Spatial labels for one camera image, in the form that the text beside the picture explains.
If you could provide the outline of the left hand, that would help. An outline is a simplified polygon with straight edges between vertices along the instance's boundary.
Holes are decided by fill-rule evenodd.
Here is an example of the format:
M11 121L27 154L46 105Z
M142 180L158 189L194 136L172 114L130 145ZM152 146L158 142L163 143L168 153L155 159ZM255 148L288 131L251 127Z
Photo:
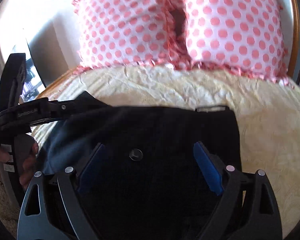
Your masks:
M21 186L26 190L29 186L29 183L34 175L34 170L36 168L36 154L38 153L39 146L35 141L31 147L31 150L27 156L27 158L23 162L23 173L19 177L19 182ZM0 162L6 163L10 159L9 154L0 146Z

